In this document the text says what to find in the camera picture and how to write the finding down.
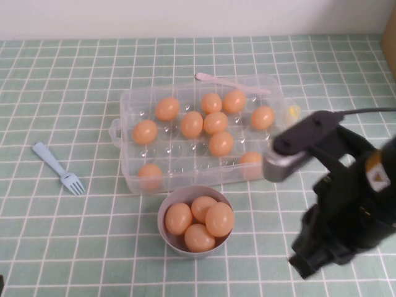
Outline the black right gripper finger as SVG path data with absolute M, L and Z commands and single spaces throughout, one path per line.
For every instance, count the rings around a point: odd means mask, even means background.
M 350 263 L 356 255 L 355 249 L 349 249 L 347 247 L 323 247 L 325 259 L 323 261 L 323 266 L 328 266 L 330 264 L 336 265 L 346 265 Z
M 301 278 L 309 278 L 320 269 L 320 260 L 316 253 L 296 253 L 289 258 L 289 263 L 298 272 Z

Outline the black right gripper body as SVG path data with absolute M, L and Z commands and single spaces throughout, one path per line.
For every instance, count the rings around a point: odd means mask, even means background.
M 294 254 L 316 253 L 321 267 L 324 246 L 359 254 L 395 234 L 395 139 L 378 149 L 346 128 L 338 127 L 335 135 L 341 154 L 355 160 L 345 166 L 332 152 L 309 147 L 329 172 L 314 185 L 317 202 L 303 215 L 292 244 Z

